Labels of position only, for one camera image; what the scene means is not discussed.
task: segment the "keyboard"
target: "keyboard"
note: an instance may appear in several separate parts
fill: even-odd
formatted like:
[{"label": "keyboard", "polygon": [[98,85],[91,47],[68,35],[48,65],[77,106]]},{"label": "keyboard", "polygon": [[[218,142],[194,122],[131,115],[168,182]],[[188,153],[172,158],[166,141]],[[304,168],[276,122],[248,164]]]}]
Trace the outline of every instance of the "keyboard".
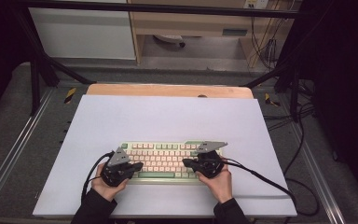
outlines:
[{"label": "keyboard", "polygon": [[[130,163],[143,162],[140,172],[135,172],[129,184],[202,184],[193,169],[183,165],[182,159],[196,159],[196,148],[201,141],[179,142],[123,142],[121,148]],[[223,156],[222,148],[216,150]]]}]

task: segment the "table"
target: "table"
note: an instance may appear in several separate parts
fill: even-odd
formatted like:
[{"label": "table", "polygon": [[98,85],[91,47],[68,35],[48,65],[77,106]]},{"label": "table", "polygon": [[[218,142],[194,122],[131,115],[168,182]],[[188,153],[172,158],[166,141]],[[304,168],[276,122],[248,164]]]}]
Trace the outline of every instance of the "table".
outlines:
[{"label": "table", "polygon": [[[177,5],[195,7],[244,8],[244,0],[127,0],[130,4]],[[266,9],[285,9],[286,1],[269,0]],[[172,13],[130,12],[132,39],[137,63],[142,62],[146,35],[188,35],[188,36],[225,36],[237,37],[248,65],[255,67],[259,52],[255,41],[262,49],[272,37],[284,42],[292,27],[293,20],[281,24],[279,19],[253,18],[215,15],[190,15]]]},{"label": "table", "polygon": [[[235,157],[245,166],[249,165],[286,187],[258,102],[252,98],[249,89],[237,87],[91,85],[76,111],[34,215],[71,217],[80,205],[82,185],[92,164],[108,150],[115,149],[120,140],[129,137],[139,141],[153,141],[154,138],[178,141],[189,136],[222,137],[228,141],[225,156]],[[150,116],[159,110],[164,110],[164,113]],[[197,122],[189,120],[189,115],[195,116]],[[176,123],[167,125],[167,120]],[[249,131],[246,136],[239,131],[242,128]],[[230,171],[233,176],[240,176],[233,179],[233,194],[245,215],[296,216],[292,201],[284,193],[240,169],[231,168]],[[112,216],[133,218],[212,217],[216,204],[205,186],[167,185],[128,185],[117,196],[117,202],[118,207]]]}]

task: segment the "electrical outlet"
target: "electrical outlet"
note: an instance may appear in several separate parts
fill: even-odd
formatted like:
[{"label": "electrical outlet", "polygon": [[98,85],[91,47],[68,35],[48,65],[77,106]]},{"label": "electrical outlet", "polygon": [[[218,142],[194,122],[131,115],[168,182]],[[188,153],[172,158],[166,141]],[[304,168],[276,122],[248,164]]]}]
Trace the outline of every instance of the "electrical outlet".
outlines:
[{"label": "electrical outlet", "polygon": [[257,4],[255,4],[255,8],[257,9],[265,9],[269,0],[257,0]]},{"label": "electrical outlet", "polygon": [[243,5],[243,8],[255,8],[256,4],[257,0],[246,0],[245,5]]},{"label": "electrical outlet", "polygon": [[269,0],[246,0],[243,8],[265,9]]}]

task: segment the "person's right hand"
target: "person's right hand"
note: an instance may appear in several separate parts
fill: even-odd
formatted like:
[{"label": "person's right hand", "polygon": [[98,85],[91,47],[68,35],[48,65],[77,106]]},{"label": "person's right hand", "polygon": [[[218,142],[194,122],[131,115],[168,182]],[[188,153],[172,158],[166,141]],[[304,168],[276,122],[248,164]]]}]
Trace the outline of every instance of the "person's right hand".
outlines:
[{"label": "person's right hand", "polygon": [[196,172],[199,180],[208,186],[213,196],[220,203],[232,199],[232,184],[231,184],[231,172],[228,170],[228,166],[225,164],[219,175],[214,178],[208,179],[200,172]]}]

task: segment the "hand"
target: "hand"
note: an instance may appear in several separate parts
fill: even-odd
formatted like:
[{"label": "hand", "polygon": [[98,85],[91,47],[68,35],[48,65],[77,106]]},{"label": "hand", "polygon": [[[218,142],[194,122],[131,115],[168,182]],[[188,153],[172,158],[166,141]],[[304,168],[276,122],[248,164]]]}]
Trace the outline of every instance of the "hand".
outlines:
[{"label": "hand", "polygon": [[[101,175],[101,171],[103,170],[103,164],[98,165],[97,174],[95,177]],[[126,188],[127,182],[129,179],[125,179],[121,182],[117,187],[110,187],[101,178],[95,178],[91,182],[91,187],[97,191],[101,196],[103,196],[107,201],[112,202],[115,198],[116,194]]]},{"label": "hand", "polygon": [[228,166],[225,164],[219,175],[214,178],[208,179],[200,172],[196,172],[199,180],[208,186],[213,196],[220,203],[232,199],[232,184],[231,184],[231,172],[228,170]]}]

